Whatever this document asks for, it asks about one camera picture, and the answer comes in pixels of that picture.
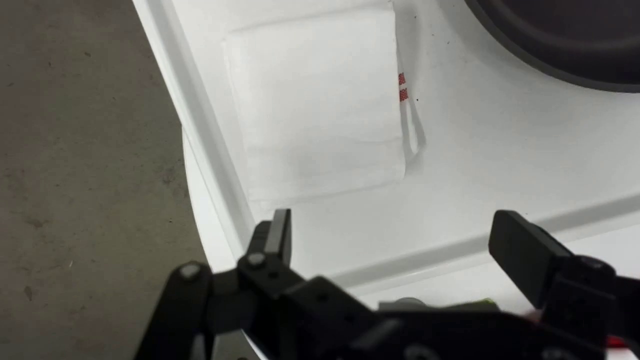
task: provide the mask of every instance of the dark round object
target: dark round object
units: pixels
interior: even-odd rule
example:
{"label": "dark round object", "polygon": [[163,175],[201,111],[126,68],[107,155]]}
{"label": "dark round object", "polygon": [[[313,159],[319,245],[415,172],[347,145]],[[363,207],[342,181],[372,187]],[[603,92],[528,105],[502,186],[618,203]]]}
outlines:
{"label": "dark round object", "polygon": [[467,0],[532,65],[590,87],[640,92],[640,0]]}

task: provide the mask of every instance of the red stripe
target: red stripe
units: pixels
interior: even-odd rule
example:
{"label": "red stripe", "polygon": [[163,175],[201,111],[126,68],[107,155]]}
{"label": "red stripe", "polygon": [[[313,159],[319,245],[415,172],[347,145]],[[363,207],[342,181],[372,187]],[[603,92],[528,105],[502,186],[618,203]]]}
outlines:
{"label": "red stripe", "polygon": [[406,87],[400,90],[400,101],[404,101],[404,100],[409,100],[409,90]]}
{"label": "red stripe", "polygon": [[[540,321],[540,311],[531,311],[524,318],[532,319],[532,321]],[[618,336],[607,336],[607,348],[627,348],[624,340]]]}

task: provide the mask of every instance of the folded white cloth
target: folded white cloth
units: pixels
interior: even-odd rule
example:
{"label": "folded white cloth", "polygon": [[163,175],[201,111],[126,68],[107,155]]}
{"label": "folded white cloth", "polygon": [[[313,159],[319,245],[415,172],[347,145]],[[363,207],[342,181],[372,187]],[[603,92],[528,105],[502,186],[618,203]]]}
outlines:
{"label": "folded white cloth", "polygon": [[224,54],[250,200],[294,203],[404,175],[389,2],[239,29]]}

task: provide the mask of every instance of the black mechanical arm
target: black mechanical arm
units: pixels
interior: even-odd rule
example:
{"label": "black mechanical arm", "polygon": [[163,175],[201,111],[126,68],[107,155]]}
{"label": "black mechanical arm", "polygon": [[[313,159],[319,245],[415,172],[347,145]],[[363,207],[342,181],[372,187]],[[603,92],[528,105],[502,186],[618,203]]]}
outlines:
{"label": "black mechanical arm", "polygon": [[136,357],[213,357],[216,336],[232,330],[281,360],[603,360],[608,333],[640,353],[640,282],[516,211],[497,211],[490,253],[540,321],[474,303],[377,311],[327,278],[299,275],[290,251],[290,209],[278,209],[234,269],[174,269]]}

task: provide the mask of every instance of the gray floor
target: gray floor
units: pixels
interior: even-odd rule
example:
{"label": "gray floor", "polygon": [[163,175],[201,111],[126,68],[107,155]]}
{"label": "gray floor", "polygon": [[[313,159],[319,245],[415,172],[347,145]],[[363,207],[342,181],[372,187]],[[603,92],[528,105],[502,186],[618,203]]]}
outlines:
{"label": "gray floor", "polygon": [[0,357],[131,357],[166,273],[203,260],[131,0],[3,0],[0,100]]}

